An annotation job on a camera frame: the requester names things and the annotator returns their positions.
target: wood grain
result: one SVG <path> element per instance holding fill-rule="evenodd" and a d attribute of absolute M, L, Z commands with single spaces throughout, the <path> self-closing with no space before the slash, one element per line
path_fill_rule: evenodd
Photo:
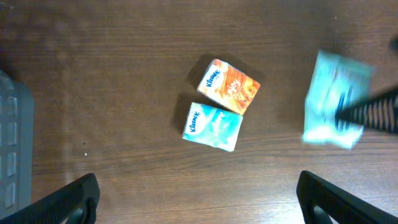
<path fill-rule="evenodd" d="M 398 82 L 398 2 L 6 1 L 2 69 L 35 98 L 33 201 L 94 172 L 98 223 L 303 223 L 310 170 L 398 215 L 398 139 L 368 131 L 352 150 L 300 142 L 318 49 Z M 211 59 L 261 83 L 236 149 L 183 141 Z"/>

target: tissue packet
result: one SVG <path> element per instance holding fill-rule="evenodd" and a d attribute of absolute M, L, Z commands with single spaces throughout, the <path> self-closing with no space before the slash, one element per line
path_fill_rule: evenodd
<path fill-rule="evenodd" d="M 303 142 L 332 143 L 351 149 L 363 127 L 336 119 L 336 113 L 366 99 L 374 68 L 340 55 L 320 50 L 305 99 Z"/>
<path fill-rule="evenodd" d="M 236 113 L 192 103 L 182 138 L 232 152 L 242 119 Z"/>
<path fill-rule="evenodd" d="M 243 115 L 260 83 L 232 67 L 230 64 L 214 59 L 205 72 L 197 91 L 222 106 Z"/>

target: orange packaging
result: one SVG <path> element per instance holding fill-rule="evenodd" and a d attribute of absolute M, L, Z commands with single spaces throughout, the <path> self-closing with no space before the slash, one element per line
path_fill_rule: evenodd
<path fill-rule="evenodd" d="M 260 88 L 260 83 L 230 64 L 214 59 L 202 78 L 198 92 L 243 115 Z"/>

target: blue lettering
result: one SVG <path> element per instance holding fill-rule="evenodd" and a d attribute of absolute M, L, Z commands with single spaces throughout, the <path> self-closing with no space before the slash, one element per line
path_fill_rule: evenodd
<path fill-rule="evenodd" d="M 211 87 L 211 85 L 213 84 L 213 80 L 214 78 L 216 78 L 218 75 L 220 74 L 219 70 L 216 70 L 209 79 L 207 79 L 206 81 L 206 86 L 207 87 Z"/>
<path fill-rule="evenodd" d="M 193 114 L 192 123 L 191 123 L 191 125 L 189 126 L 189 128 L 191 129 L 191 132 L 197 131 L 197 130 L 196 130 L 196 128 L 197 128 L 197 119 L 198 119 L 199 114 L 200 114 L 200 113 L 197 112 L 197 111 L 195 111 L 195 113 Z"/>

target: kleenex packet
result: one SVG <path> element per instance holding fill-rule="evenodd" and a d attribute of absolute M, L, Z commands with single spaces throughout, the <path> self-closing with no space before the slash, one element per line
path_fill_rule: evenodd
<path fill-rule="evenodd" d="M 336 112 L 368 97 L 373 67 L 320 50 L 305 99 L 303 142 L 351 149 L 363 127 L 336 119 Z"/>
<path fill-rule="evenodd" d="M 192 103 L 182 138 L 232 152 L 242 119 L 236 113 Z"/>

